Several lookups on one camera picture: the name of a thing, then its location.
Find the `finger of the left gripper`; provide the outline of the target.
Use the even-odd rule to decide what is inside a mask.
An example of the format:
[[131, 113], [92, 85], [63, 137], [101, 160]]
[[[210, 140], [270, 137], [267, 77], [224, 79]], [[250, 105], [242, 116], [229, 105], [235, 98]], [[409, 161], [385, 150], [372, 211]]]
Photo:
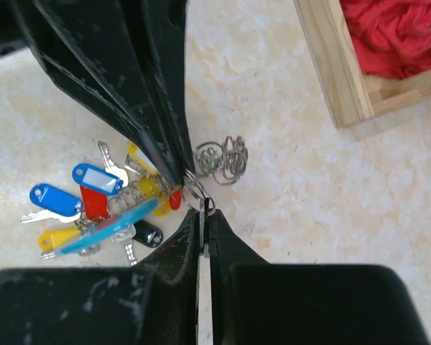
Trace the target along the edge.
[[159, 106], [177, 171], [194, 172], [185, 115], [186, 1], [143, 1]]

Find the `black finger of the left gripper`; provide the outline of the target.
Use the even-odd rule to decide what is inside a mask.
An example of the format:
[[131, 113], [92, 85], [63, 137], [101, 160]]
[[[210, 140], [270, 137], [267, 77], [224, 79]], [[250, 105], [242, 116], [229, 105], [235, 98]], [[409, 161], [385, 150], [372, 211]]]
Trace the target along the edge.
[[182, 182], [166, 138], [143, 1], [11, 1], [32, 54], [52, 82], [136, 144], [172, 184]]

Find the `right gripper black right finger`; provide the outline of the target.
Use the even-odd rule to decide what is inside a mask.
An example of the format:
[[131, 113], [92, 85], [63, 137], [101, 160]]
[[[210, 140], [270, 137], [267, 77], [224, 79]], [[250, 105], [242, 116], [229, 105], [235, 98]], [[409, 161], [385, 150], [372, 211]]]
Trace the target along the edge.
[[214, 344], [236, 343], [236, 299], [231, 268], [268, 262], [239, 238], [221, 210], [208, 217], [211, 306]]

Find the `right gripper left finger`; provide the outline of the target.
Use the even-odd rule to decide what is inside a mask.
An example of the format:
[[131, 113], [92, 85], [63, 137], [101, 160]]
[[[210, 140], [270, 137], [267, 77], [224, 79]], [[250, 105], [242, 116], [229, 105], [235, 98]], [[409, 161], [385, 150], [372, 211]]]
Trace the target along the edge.
[[198, 215], [188, 211], [176, 232], [133, 266], [146, 277], [139, 344], [198, 342]]

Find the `red tagged key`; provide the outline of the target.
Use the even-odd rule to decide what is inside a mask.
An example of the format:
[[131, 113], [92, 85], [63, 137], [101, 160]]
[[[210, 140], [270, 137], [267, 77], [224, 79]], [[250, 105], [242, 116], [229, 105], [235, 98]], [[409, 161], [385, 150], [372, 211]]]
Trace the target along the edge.
[[216, 211], [216, 203], [199, 180], [187, 179], [180, 190], [182, 202], [195, 216], [192, 228], [198, 254], [209, 258], [209, 217]]

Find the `large metal keyring with keys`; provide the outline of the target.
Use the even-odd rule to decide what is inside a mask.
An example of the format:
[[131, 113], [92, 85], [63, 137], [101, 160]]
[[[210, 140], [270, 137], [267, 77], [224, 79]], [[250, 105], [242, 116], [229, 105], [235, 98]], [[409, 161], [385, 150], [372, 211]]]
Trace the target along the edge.
[[221, 186], [233, 185], [244, 175], [249, 158], [243, 137], [204, 142], [193, 153], [195, 172], [186, 172], [182, 185], [173, 185], [135, 144], [129, 144], [122, 166], [112, 160], [106, 143], [97, 145], [104, 166], [80, 163], [72, 171], [80, 197], [47, 183], [36, 184], [29, 192], [30, 201], [40, 209], [24, 214], [21, 223], [54, 219], [64, 225], [40, 235], [41, 259], [89, 256], [110, 239], [135, 265], [134, 242], [154, 249], [163, 240], [162, 231], [146, 221], [148, 215], [166, 216], [186, 205], [203, 224], [215, 213], [216, 204], [200, 179], [212, 177]]

